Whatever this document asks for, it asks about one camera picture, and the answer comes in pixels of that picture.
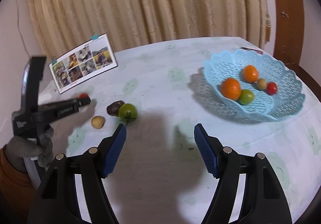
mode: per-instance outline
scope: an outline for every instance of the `metal screw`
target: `metal screw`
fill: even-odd
[[[282,11],[281,14],[282,14],[283,17],[288,17],[288,14],[286,12],[284,12],[284,11]]]
[[[265,155],[264,155],[263,153],[261,153],[261,152],[258,152],[258,153],[257,153],[257,157],[258,157],[259,159],[261,159],[261,160],[265,159]]]
[[[230,147],[224,147],[224,148],[223,148],[223,151],[224,151],[225,153],[227,153],[227,154],[230,154],[230,153],[232,152],[232,148],[230,148]]]
[[[90,154],[95,154],[97,151],[98,151],[98,149],[97,149],[96,147],[91,147],[91,148],[89,149],[89,153],[90,153]]]
[[[57,154],[57,156],[56,156],[56,159],[58,160],[58,161],[60,161],[60,160],[62,160],[63,158],[64,158],[64,154],[63,153],[59,153],[59,154]]]

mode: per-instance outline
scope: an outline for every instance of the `white wall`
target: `white wall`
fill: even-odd
[[[29,15],[28,0],[17,0],[20,12],[20,30],[30,55],[41,54],[33,33]],[[12,137],[11,113],[20,108],[20,87],[22,72],[28,61],[17,27],[15,0],[0,2],[0,148]],[[49,69],[41,88],[51,80]]]
[[[321,85],[321,6],[317,0],[303,0],[304,40],[300,66]]]
[[[275,45],[275,34],[276,34],[276,4],[275,0],[267,0],[267,6],[271,19],[271,35],[270,41],[267,42],[264,46],[264,51],[273,55],[274,53],[274,45]]]

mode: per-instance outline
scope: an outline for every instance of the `hand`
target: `hand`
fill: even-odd
[[[22,173],[27,173],[23,158],[38,157],[40,167],[49,168],[53,160],[52,140],[54,130],[50,127],[44,133],[43,143],[40,146],[24,138],[14,136],[5,146],[4,154],[10,164]]]

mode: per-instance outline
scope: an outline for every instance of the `curtain fold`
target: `curtain fold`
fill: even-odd
[[[238,36],[263,48],[262,0],[28,0],[43,52],[57,58],[107,33],[113,51],[191,37]]]

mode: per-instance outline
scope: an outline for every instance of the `brown sleeve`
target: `brown sleeve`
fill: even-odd
[[[0,190],[13,211],[26,221],[36,192],[28,174],[13,168],[3,149],[0,150]]]

